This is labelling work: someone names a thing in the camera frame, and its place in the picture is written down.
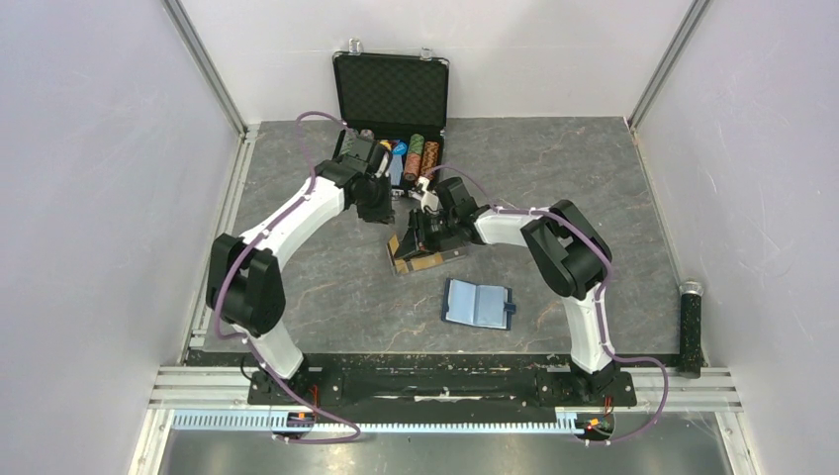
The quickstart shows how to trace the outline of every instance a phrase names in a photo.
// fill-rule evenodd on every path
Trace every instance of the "purple cable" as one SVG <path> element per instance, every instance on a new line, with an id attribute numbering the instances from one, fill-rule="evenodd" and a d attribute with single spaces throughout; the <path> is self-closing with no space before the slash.
<path id="1" fill-rule="evenodd" d="M 627 440 L 629 438 L 633 438 L 637 435 L 641 435 L 642 433 L 648 431 L 650 428 L 655 426 L 655 424 L 658 422 L 659 418 L 661 417 L 662 413 L 664 412 L 664 406 L 667 404 L 667 393 L 670 390 L 670 378 L 667 375 L 667 367 L 665 367 L 664 364 L 662 364 L 662 362 L 659 361 L 658 359 L 650 357 L 650 356 L 635 356 L 635 357 L 618 356 L 618 355 L 614 354 L 614 352 L 606 344 L 606 309 L 604 308 L 603 295 L 604 295 L 604 292 L 606 291 L 606 288 L 611 283 L 612 275 L 614 274 L 614 267 L 612 267 L 611 262 L 608 260 L 608 258 L 603 253 L 603 251 L 596 244 L 594 244 L 591 239 L 589 239 L 585 234 L 583 234 L 583 232 L 581 232 L 579 229 L 577 229 L 577 227 L 575 227 L 574 225 L 569 223 L 568 220 L 562 218 L 559 215 L 556 215 L 556 214 L 551 213 L 549 211 L 542 211 L 542 210 L 535 210 L 535 209 L 534 210 L 520 210 L 520 209 L 515 209 L 515 208 L 504 209 L 504 208 L 498 206 L 497 204 L 495 204 L 495 201 L 490 198 L 490 195 L 489 195 L 489 193 L 487 193 L 487 190 L 484 189 L 484 187 L 480 183 L 478 183 L 477 180 L 475 180 L 474 178 L 472 178 L 471 176 L 469 176 L 468 174 L 464 173 L 463 171 L 459 170 L 458 168 L 456 168 L 454 166 L 451 166 L 451 165 L 437 165 L 434 168 L 432 168 L 431 170 L 429 170 L 425 174 L 425 176 L 428 176 L 430 173 L 432 173 L 432 172 L 434 172 L 438 169 L 441 169 L 441 168 L 445 168 L 445 169 L 449 169 L 449 170 L 452 170 L 454 172 L 457 172 L 457 173 L 463 175 L 469 181 L 471 181 L 478 188 L 478 190 L 480 190 L 481 193 L 484 194 L 484 196 L 487 198 L 487 201 L 490 201 L 490 206 L 492 207 L 493 211 L 495 211 L 496 213 L 498 213 L 500 215 L 526 215 L 526 216 L 527 215 L 539 215 L 539 216 L 545 216 L 545 217 L 548 217 L 548 218 L 552 219 L 553 221 L 557 222 L 560 226 L 563 226 L 566 229 L 568 229 L 568 231 L 570 231 L 575 237 L 577 237 L 580 241 L 582 241 L 583 244 L 585 244 L 586 247 L 588 247 L 597 256 L 597 258 L 603 263 L 604 269 L 606 270 L 606 275 L 604 277 L 604 281 L 601 284 L 600 288 L 595 293 L 595 310 L 596 310 L 597 315 L 598 315 L 598 333 L 600 334 L 601 346 L 603 347 L 606 355 L 608 355 L 609 358 L 617 361 L 618 363 L 652 363 L 652 364 L 658 366 L 658 368 L 661 370 L 661 374 L 664 377 L 664 391 L 662 393 L 661 403 L 659 403 L 658 409 L 653 414 L 653 417 L 650 418 L 649 421 L 647 421 L 647 424 L 645 424 L 644 426 L 642 426 L 641 428 L 639 428 L 637 430 L 634 430 L 634 431 L 632 431 L 628 434 L 622 435 L 620 437 L 617 437 L 617 438 L 614 438 L 614 439 L 611 439 L 611 440 L 608 440 L 608 441 L 604 441 L 604 440 L 594 441 L 594 443 L 599 444 L 599 445 L 609 445 L 611 443 L 620 442 L 620 441 L 623 441 L 623 440 Z"/>
<path id="2" fill-rule="evenodd" d="M 298 142 L 300 143 L 300 149 L 303 152 L 304 158 L 306 159 L 306 163 L 309 165 L 309 187 L 306 189 L 306 192 L 304 193 L 304 195 L 309 195 L 310 193 L 312 193 L 312 190 L 315 189 L 315 178 L 316 178 L 315 164 L 312 161 L 312 153 L 309 151 L 309 148 L 306 146 L 306 141 L 304 140 L 305 132 L 303 131 L 303 126 L 302 126 L 303 119 L 305 119 L 307 117 L 310 117 L 310 116 L 325 117 L 325 118 L 330 119 L 333 122 L 341 125 L 345 130 L 347 130 L 348 133 L 350 133 L 350 134 L 353 133 L 352 129 L 349 129 L 340 119 L 338 119 L 334 116 L 331 116 L 330 114 L 327 114 L 325 112 L 309 111 L 309 112 L 304 112 L 303 114 L 298 116 L 297 120 L 295 121 L 295 126 L 297 128 L 297 138 L 298 138 Z M 297 201 L 292 203 L 291 206 L 289 206 L 285 211 L 283 211 L 276 218 L 271 220 L 271 222 L 268 223 L 268 226 L 265 229 L 267 229 L 268 231 L 273 230 L 287 216 L 292 214 L 294 212 L 294 210 L 298 209 L 300 207 L 300 205 L 303 204 L 304 201 L 306 201 L 306 199 L 304 197 L 298 198 Z M 248 341 L 247 347 L 253 353 L 253 356 L 256 358 L 256 361 L 259 362 L 260 367 L 263 367 L 263 369 L 265 369 L 268 372 L 268 374 L 274 379 L 274 381 L 280 386 L 280 388 L 282 388 L 283 391 L 285 391 L 286 394 L 289 395 L 290 398 L 297 401 L 298 404 L 306 406 L 307 408 L 309 408 L 310 410 L 312 410 L 316 414 L 320 414 L 321 416 L 323 416 L 325 418 L 332 419 L 333 421 L 335 421 L 337 423 L 341 423 L 341 424 L 345 424 L 347 426 L 350 426 L 353 430 L 355 430 L 354 434 L 346 435 L 346 436 L 343 436 L 343 437 L 316 438 L 316 439 L 297 439 L 297 440 L 288 439 L 287 440 L 288 442 L 314 445 L 314 444 L 327 444 L 327 443 L 342 443 L 342 442 L 350 442 L 352 440 L 355 440 L 356 438 L 358 438 L 361 435 L 361 428 L 359 426 L 357 426 L 354 423 L 351 423 L 350 421 L 342 419 L 342 418 L 336 416 L 335 414 L 332 414 L 328 411 L 324 411 L 323 409 L 318 408 L 313 404 L 310 404 L 308 401 L 306 401 L 305 399 L 303 399 L 300 396 L 298 396 L 297 394 L 295 394 L 295 392 L 292 391 L 291 388 L 289 388 L 289 386 L 285 383 L 285 381 L 283 381 L 283 379 L 280 377 L 280 375 L 277 374 L 277 372 L 274 370 L 274 368 L 269 366 L 265 362 L 265 360 L 262 358 L 262 355 L 260 355 L 259 352 L 256 350 L 256 348 L 253 347 L 253 345 L 250 343 L 250 336 L 249 335 L 246 335 L 242 332 L 222 333 L 222 323 L 221 323 L 221 321 L 222 321 L 222 308 L 224 307 L 225 298 L 228 295 L 228 290 L 231 287 L 231 282 L 233 282 L 233 278 L 235 277 L 236 273 L 238 272 L 239 268 L 241 267 L 241 264 L 244 262 L 244 259 L 262 241 L 262 239 L 263 239 L 263 234 L 262 233 L 256 235 L 256 237 L 253 238 L 253 240 L 244 248 L 244 250 L 233 261 L 233 265 L 231 265 L 231 269 L 228 271 L 228 274 L 225 276 L 225 280 L 222 282 L 222 287 L 219 289 L 219 297 L 218 297 L 218 299 L 216 299 L 216 308 L 213 311 L 213 319 L 214 319 L 213 327 L 214 327 L 214 330 L 216 332 L 216 336 L 219 339 L 231 339 L 231 338 L 235 338 L 237 336 L 247 338 L 247 341 Z"/>

